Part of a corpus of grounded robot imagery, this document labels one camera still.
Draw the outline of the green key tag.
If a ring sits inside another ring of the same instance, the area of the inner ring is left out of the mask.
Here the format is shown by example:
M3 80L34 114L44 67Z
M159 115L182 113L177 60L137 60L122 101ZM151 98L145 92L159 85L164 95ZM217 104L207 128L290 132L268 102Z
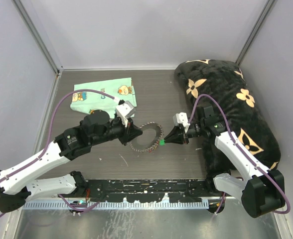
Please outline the green key tag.
M160 145L165 145L165 141L162 139L160 142L159 142Z

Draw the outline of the metal keyring disc with rings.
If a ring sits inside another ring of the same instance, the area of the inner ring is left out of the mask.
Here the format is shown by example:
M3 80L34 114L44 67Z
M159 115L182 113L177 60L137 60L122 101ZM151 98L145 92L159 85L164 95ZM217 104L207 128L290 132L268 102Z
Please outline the metal keyring disc with rings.
M148 122L142 124L139 129L143 134L131 141L131 149L138 153L152 152L163 138L162 126L155 122Z

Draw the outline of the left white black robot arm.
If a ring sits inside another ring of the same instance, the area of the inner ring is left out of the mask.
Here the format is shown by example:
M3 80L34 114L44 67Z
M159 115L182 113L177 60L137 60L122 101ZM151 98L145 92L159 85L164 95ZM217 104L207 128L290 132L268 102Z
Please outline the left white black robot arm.
M0 170L0 211L12 212L27 201L51 195L82 197L88 184L79 171L51 179L39 177L47 171L90 153L95 145L118 139L126 145L142 135L131 118L123 124L116 116L110 119L107 112L98 110L84 117L78 126L65 130L41 152L21 164Z

